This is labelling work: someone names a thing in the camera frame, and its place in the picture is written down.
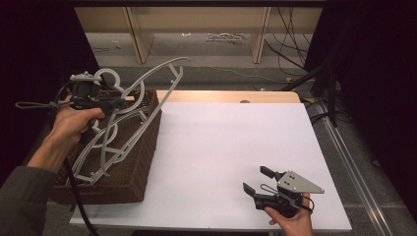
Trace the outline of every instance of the wicker basket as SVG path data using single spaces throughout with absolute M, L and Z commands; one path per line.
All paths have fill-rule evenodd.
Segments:
M 113 91 L 104 91 L 109 96 L 115 95 Z M 132 91 L 130 95 L 139 97 L 138 91 Z M 156 92 L 146 91 L 143 103 L 140 107 L 150 105 L 151 114 L 158 105 Z M 80 195 L 84 204 L 103 205 L 103 204 L 125 204 L 141 202 L 144 199 L 145 189 L 148 182 L 150 164 L 156 149 L 157 134 L 159 131 L 161 111 L 154 117 L 141 138 L 132 148 L 126 158 L 109 169 L 109 177 L 102 176 L 94 185 L 79 185 Z M 117 137 L 109 144 L 110 148 L 120 148 L 142 125 L 142 119 L 137 116 L 119 122 Z M 85 145 L 78 145 L 69 156 L 70 163 L 73 165 L 79 153 Z M 89 176 L 100 167 L 101 148 L 94 148 L 89 153 L 80 174 Z M 66 185 L 67 172 L 62 167 L 59 177 L 51 194 L 51 199 L 62 205 L 74 205 L 76 200 L 71 185 Z

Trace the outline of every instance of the white table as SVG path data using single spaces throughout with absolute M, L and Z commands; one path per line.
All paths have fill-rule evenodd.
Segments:
M 312 195 L 313 228 L 351 225 L 301 103 L 166 102 L 145 200 L 86 206 L 92 224 L 159 230 L 273 231 L 242 183 L 261 192 L 260 173 L 293 170 L 326 192 Z M 76 210 L 71 222 L 84 224 Z

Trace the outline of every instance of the hand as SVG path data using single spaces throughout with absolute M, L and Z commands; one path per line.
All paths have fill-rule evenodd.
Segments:
M 303 194 L 303 197 L 310 198 L 310 194 Z M 310 201 L 303 198 L 303 205 L 308 207 Z M 313 226 L 311 214 L 303 209 L 299 209 L 298 213 L 292 218 L 282 216 L 277 210 L 266 207 L 265 212 L 272 218 L 270 225 L 278 223 L 286 236 L 307 236 L 313 235 Z
M 96 118 L 104 118 L 100 108 L 74 110 L 69 105 L 59 108 L 52 131 L 30 159 L 28 166 L 58 173 L 64 158 L 80 141 L 81 134 Z
M 62 106 L 49 136 L 71 149 L 80 141 L 81 134 L 89 129 L 89 123 L 93 124 L 96 118 L 104 118 L 100 108 L 74 110 L 69 105 Z

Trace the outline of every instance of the sleeve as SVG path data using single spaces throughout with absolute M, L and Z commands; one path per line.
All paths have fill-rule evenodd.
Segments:
M 57 175 L 17 167 L 0 189 L 0 235 L 42 235 L 46 203 Z

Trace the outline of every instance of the tan tabletop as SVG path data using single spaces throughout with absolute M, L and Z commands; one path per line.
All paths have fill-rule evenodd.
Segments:
M 157 90 L 162 100 L 166 90 Z M 293 91 L 242 91 L 242 90 L 174 90 L 169 102 L 251 102 L 251 103 L 300 103 Z

